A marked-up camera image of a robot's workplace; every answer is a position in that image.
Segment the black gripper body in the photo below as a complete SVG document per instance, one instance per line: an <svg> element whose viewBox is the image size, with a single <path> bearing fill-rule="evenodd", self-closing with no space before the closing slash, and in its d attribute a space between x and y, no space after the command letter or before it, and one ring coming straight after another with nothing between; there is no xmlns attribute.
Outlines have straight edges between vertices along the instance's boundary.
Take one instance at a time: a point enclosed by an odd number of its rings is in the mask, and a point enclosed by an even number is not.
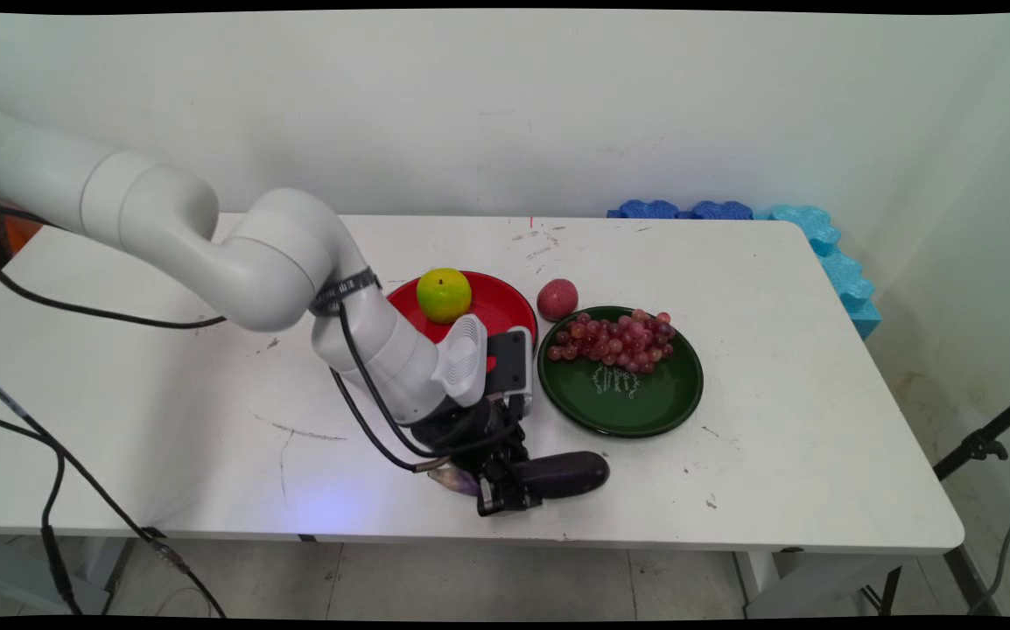
<svg viewBox="0 0 1010 630"><path fill-rule="evenodd" d="M452 406L410 428L410 434L429 451L446 454L452 465L473 478L485 469L508 469L501 457L501 441L512 433L524 433L521 420L528 410L525 395L486 397L472 407Z"/></svg>

